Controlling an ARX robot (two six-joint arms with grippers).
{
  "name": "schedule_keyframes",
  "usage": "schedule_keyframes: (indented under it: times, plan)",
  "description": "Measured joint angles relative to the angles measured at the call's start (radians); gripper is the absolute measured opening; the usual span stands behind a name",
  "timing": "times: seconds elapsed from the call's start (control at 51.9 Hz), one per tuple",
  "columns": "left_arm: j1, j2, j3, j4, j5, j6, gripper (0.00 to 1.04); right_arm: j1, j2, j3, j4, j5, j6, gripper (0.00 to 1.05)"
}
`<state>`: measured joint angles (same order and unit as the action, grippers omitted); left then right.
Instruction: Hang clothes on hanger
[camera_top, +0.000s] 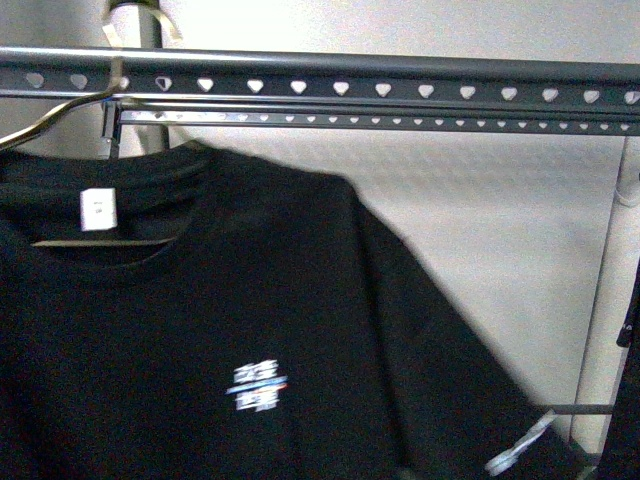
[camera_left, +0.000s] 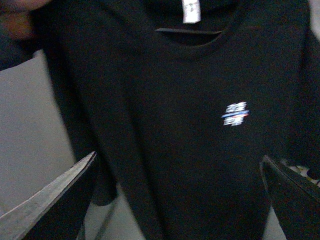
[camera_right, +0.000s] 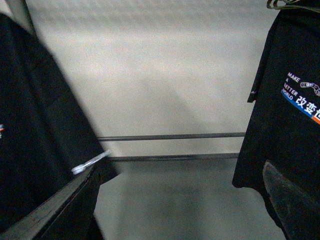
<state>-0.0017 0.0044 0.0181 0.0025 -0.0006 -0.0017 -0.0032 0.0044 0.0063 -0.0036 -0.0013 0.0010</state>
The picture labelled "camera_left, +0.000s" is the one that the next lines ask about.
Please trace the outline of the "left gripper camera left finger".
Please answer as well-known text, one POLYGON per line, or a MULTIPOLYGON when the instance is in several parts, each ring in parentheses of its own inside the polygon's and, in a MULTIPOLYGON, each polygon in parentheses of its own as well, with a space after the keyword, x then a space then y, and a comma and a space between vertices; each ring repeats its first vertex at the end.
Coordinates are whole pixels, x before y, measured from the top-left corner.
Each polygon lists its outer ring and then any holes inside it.
POLYGON ((75 240, 93 197, 96 152, 0 217, 2 240, 75 240))

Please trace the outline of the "person's hand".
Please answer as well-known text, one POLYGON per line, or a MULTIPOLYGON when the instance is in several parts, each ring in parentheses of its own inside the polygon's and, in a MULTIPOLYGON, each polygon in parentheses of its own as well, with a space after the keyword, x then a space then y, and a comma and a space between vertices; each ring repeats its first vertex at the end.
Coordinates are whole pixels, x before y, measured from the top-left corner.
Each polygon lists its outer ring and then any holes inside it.
POLYGON ((0 21, 14 40, 35 37, 31 12, 47 5, 50 0, 1 0, 0 21))

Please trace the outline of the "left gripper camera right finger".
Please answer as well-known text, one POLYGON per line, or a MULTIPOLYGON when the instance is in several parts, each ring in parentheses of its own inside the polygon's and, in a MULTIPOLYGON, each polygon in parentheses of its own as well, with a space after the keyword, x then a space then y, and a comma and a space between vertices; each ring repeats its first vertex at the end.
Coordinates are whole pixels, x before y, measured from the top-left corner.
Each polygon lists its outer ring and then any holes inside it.
POLYGON ((320 187, 285 160, 264 155, 260 172, 266 194, 288 240, 320 238, 320 187))

